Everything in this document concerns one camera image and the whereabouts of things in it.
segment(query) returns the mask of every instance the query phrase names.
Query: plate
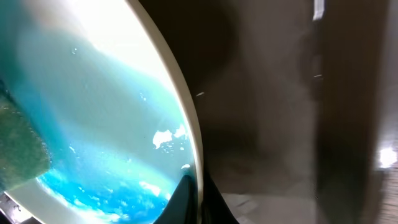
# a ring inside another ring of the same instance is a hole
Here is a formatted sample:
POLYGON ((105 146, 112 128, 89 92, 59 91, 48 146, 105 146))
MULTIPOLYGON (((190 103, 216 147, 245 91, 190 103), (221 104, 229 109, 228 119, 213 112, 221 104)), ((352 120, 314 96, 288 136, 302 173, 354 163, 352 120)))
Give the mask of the plate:
POLYGON ((8 196, 43 223, 152 223, 191 175, 201 203, 195 107, 138 1, 6 1, 0 12, 0 79, 52 158, 8 196))

